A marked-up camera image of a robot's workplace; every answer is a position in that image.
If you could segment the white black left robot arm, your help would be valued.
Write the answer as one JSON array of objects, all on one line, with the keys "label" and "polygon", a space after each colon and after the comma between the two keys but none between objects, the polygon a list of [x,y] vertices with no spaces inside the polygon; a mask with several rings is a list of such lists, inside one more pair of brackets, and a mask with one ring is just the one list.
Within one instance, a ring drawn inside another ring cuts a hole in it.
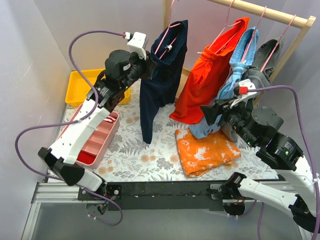
[{"label": "white black left robot arm", "polygon": [[150,52],[140,57],[138,52],[114,50],[86,95],[79,112],[60,137],[50,146],[42,147],[38,156],[49,169],[68,186],[78,185],[89,190],[95,200],[106,196],[106,181],[77,163],[77,158],[90,136],[97,130],[125,97],[125,91],[138,79],[150,78],[156,63]]}]

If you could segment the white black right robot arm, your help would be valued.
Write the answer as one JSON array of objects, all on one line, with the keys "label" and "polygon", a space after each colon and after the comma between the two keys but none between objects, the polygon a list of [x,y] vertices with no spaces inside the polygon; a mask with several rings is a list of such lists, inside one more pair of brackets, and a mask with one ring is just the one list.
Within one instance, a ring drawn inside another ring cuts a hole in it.
[{"label": "white black right robot arm", "polygon": [[213,106],[200,107],[208,124],[218,116],[251,148],[259,148],[256,156],[284,177],[295,193],[284,192],[234,172],[212,193],[222,199],[251,198],[270,205],[293,218],[311,233],[319,233],[319,213],[315,179],[302,149],[290,137],[279,132],[284,123],[266,106],[251,108],[245,103],[231,106],[233,99],[217,100]]}]

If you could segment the navy blue shorts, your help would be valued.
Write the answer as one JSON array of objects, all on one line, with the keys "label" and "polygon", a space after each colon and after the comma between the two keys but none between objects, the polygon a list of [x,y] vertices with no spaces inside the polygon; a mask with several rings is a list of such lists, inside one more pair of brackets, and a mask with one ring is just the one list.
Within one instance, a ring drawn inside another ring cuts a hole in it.
[{"label": "navy blue shorts", "polygon": [[188,51],[188,20],[176,21],[181,25],[175,27],[171,32],[171,37],[177,37],[172,45],[171,51],[166,53],[162,59],[154,54],[155,48],[160,41],[160,37],[153,42],[150,48],[150,57],[157,66],[152,77],[142,79],[140,82],[139,108],[140,126],[142,139],[150,144],[153,137],[153,122],[159,108],[175,102],[176,94],[180,85],[182,68],[185,56]]}]

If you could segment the pink wire hanger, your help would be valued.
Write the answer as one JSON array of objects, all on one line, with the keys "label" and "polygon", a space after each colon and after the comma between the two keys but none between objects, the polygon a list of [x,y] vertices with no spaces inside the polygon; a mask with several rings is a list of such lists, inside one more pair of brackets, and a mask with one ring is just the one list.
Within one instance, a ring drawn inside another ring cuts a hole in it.
[{"label": "pink wire hanger", "polygon": [[171,37],[171,31],[181,25],[180,22],[172,22],[173,8],[177,1],[171,0],[169,8],[165,11],[165,29],[163,35],[159,39],[159,43],[156,45],[154,54],[158,57],[159,60],[164,58],[164,55],[171,51],[173,44],[176,41],[177,37]]}]

